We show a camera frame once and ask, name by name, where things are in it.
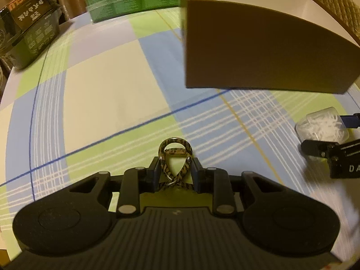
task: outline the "yellow line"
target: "yellow line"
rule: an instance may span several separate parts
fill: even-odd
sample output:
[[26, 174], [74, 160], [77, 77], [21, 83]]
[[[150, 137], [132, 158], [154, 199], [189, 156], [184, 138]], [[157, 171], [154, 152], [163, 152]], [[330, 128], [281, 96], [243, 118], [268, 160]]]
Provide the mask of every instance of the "yellow line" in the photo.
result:
[[278, 182], [282, 185], [284, 185], [283, 181], [281, 180], [280, 176], [278, 175], [278, 173], [276, 172], [275, 168], [272, 166], [270, 160], [268, 159], [268, 157], [265, 155], [264, 151], [261, 149], [259, 143], [256, 142], [255, 138], [253, 135], [251, 135], [250, 131], [247, 129], [246, 125], [244, 124], [243, 121], [241, 121], [240, 117], [237, 115], [237, 113], [234, 111], [233, 107], [226, 101], [225, 97], [220, 94], [220, 98], [223, 100], [223, 102], [225, 103], [225, 105], [227, 106], [227, 108], [231, 111], [231, 113], [234, 115], [234, 117], [236, 118], [236, 120], [239, 122], [239, 124], [241, 125], [241, 127], [244, 129], [245, 133], [248, 135], [248, 137], [250, 138], [250, 140], [253, 142], [254, 146], [256, 147], [256, 149], [260, 152], [261, 156], [264, 158], [266, 164], [269, 166], [269, 168], [272, 170], [272, 172], [274, 173], [276, 179], [278, 180]]
[[167, 21], [164, 19], [164, 17], [162, 17], [157, 10], [155, 10], [155, 11], [156, 11], [156, 13], [160, 16], [160, 18], [165, 22], [165, 24], [170, 28], [170, 30], [171, 30], [172, 33], [176, 36], [176, 38], [177, 38], [179, 41], [182, 42], [181, 37], [179, 37], [178, 34], [172, 29], [171, 25], [170, 25], [169, 23], [167, 23]]

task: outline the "keyring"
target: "keyring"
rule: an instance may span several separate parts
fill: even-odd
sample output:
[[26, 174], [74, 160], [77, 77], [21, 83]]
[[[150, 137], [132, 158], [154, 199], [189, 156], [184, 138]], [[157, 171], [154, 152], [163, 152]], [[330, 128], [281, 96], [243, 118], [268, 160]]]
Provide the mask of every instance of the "keyring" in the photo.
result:
[[[182, 146], [184, 146], [185, 149], [184, 148], [165, 149], [166, 146], [168, 146], [171, 143], [179, 143]], [[172, 155], [172, 156], [185, 155], [186, 156], [185, 163], [184, 163], [183, 167], [181, 168], [180, 172], [176, 176], [174, 176], [171, 173], [171, 171], [166, 163], [167, 155]], [[160, 184], [160, 187], [171, 187], [174, 185], [180, 185], [182, 187], [189, 187], [188, 184], [184, 184], [182, 182], [182, 179], [188, 173], [188, 171], [190, 169], [192, 158], [193, 158], [193, 149], [192, 149], [190, 143], [188, 143], [188, 141], [186, 141], [182, 138], [177, 138], [177, 137], [168, 138], [168, 139], [164, 140], [159, 146], [159, 161], [160, 161], [161, 170], [163, 171], [165, 176], [168, 178], [168, 181], [166, 183]]]

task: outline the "round black pad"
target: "round black pad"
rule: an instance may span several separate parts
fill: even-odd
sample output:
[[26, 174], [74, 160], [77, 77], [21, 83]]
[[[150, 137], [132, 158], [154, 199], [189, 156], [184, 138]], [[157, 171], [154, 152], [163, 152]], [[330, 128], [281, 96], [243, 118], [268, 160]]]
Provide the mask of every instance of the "round black pad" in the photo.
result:
[[20, 247], [57, 256], [90, 247], [104, 237], [109, 227], [106, 208], [95, 199], [89, 202], [88, 194], [82, 193], [65, 200], [45, 197], [22, 208], [13, 222]]
[[256, 244], [271, 252], [309, 256], [330, 250], [340, 222], [328, 206], [289, 190], [257, 196], [244, 211], [243, 226]]
[[80, 221], [80, 213], [68, 207], [54, 207], [40, 213], [40, 225], [52, 232], [74, 227]]

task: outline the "black clamp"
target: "black clamp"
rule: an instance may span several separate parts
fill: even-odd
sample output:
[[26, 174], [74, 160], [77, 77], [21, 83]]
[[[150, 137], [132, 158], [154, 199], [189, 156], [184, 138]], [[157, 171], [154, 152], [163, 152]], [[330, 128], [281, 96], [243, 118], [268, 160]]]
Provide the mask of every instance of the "black clamp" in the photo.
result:
[[301, 150], [309, 156], [326, 158], [331, 178], [360, 178], [360, 139], [339, 144], [305, 140]]
[[354, 115], [342, 115], [340, 116], [344, 125], [348, 129], [357, 129], [360, 127], [360, 112]]

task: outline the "plaid tablecloth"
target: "plaid tablecloth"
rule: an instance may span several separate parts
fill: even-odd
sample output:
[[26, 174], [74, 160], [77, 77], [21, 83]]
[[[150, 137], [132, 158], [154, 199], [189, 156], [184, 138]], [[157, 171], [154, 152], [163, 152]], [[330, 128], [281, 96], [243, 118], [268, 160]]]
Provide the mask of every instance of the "plaid tablecloth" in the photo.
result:
[[98, 24], [84, 14], [29, 68], [12, 71], [0, 105], [0, 227], [10, 257], [23, 206], [100, 170], [147, 167], [177, 136], [204, 167], [255, 171], [330, 205], [342, 223], [334, 253], [349, 258], [360, 244], [360, 182], [330, 180], [324, 163], [301, 156], [294, 126], [330, 106], [360, 112], [360, 90], [186, 89], [179, 26], [177, 8]]

